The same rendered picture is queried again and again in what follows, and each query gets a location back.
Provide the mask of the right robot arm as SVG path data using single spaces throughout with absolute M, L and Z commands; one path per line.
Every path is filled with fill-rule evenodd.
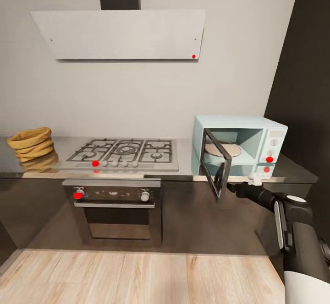
M 264 188 L 268 173 L 251 173 L 249 182 L 227 189 L 275 214 L 278 241 L 284 254 L 285 304 L 330 304 L 330 249 L 318 238 L 308 201 Z

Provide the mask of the popcorn bag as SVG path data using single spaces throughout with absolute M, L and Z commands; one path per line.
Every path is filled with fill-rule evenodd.
M 52 130 L 49 127 L 25 130 L 7 140 L 21 163 L 43 157 L 54 149 Z

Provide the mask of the microwave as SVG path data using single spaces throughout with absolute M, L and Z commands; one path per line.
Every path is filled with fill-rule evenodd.
M 287 129 L 259 115 L 195 115 L 192 143 L 218 205 L 231 163 L 275 163 Z

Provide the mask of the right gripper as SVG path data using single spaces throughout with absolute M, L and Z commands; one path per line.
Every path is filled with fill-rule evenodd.
M 260 205 L 260 195 L 263 191 L 267 191 L 266 188 L 264 188 L 264 185 L 248 185 L 247 182 L 243 182 L 242 184 L 236 184 L 232 185 L 230 183 L 227 183 L 227 189 L 231 193 L 236 193 L 236 197 L 238 198 L 248 198 L 258 205 Z

